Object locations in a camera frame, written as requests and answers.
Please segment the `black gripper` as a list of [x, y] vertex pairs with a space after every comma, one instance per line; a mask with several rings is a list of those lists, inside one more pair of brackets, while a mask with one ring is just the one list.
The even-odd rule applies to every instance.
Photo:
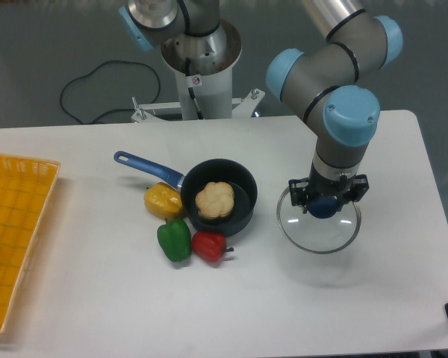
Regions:
[[291, 205], [307, 213], [322, 198], [333, 198], [335, 203], [332, 206], [335, 209], [341, 209], [348, 203], [358, 203], [369, 190], [369, 181], [366, 175], [356, 175], [350, 185], [350, 179], [352, 176], [349, 177], [346, 172], [341, 174], [321, 160], [313, 160], [307, 178], [288, 181]]

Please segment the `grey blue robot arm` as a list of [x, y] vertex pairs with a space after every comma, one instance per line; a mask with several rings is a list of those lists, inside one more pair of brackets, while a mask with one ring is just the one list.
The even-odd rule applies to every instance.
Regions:
[[[357, 83], [398, 57], [403, 38], [395, 21], [369, 16], [359, 1], [305, 1], [304, 8], [326, 45], [310, 55], [282, 51], [267, 69], [266, 84], [317, 136], [309, 176], [289, 183], [290, 202], [326, 218], [368, 190], [358, 167], [380, 105]], [[119, 14], [133, 41], [144, 51], [159, 48], [174, 71], [184, 119], [231, 115], [231, 84], [211, 79], [230, 75], [242, 45], [218, 1], [127, 1]]]

